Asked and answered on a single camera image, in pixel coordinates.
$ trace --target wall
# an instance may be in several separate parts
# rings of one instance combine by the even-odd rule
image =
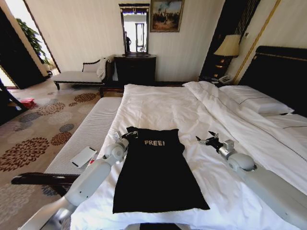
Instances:
[[[261,0],[255,14],[246,30],[249,33],[240,44],[240,55],[233,59],[227,73],[235,76],[252,47],[259,31],[268,18],[276,1]],[[281,0],[273,16],[263,31],[261,37],[252,50],[242,70],[238,74],[236,83],[244,75],[251,63],[258,46],[285,46],[307,48],[307,1],[306,0]]]
[[[124,53],[119,3],[150,0],[26,0],[61,71]],[[192,81],[200,74],[224,0],[185,0],[180,33],[150,33],[157,81]]]
[[[16,33],[18,34],[19,38],[21,39],[22,43],[24,44],[25,48],[28,50],[29,54],[31,55],[33,61],[37,65],[39,71],[42,73],[43,76],[47,76],[47,72],[45,70],[44,65],[40,62],[38,56],[36,55],[35,51],[33,50],[31,44],[29,43],[27,37],[24,35],[21,27],[19,26],[18,22],[12,15],[8,5],[6,4],[5,0],[0,0],[0,6],[7,16],[8,20],[11,22],[12,27],[15,29]]]

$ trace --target lampshade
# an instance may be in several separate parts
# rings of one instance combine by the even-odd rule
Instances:
[[[238,56],[239,42],[240,42],[239,34],[227,35],[222,44],[220,45],[220,47],[215,51],[214,54],[219,56]]]

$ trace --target red object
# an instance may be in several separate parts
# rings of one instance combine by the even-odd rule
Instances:
[[[35,105],[34,98],[26,98],[20,101],[28,109]]]

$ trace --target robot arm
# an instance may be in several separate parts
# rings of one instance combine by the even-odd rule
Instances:
[[[213,146],[235,171],[277,215],[285,221],[307,230],[307,196],[272,171],[257,165],[254,160],[234,149],[232,140],[219,142],[218,134],[201,140],[200,144]]]
[[[71,188],[61,199],[43,206],[38,210],[20,230],[57,230],[61,223],[69,217],[76,208],[87,200],[111,171],[112,165],[122,161],[132,138],[137,138],[138,132],[134,131],[123,135],[116,143],[107,147],[102,159],[95,160],[74,181]]]

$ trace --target patterned carpet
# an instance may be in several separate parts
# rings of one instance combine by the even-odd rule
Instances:
[[[17,229],[43,205],[59,199],[48,186],[12,185],[21,173],[44,172],[100,99],[98,87],[61,84],[51,79],[24,90],[17,99],[34,98],[36,106],[0,126],[0,229]],[[105,96],[122,96],[106,92]]]

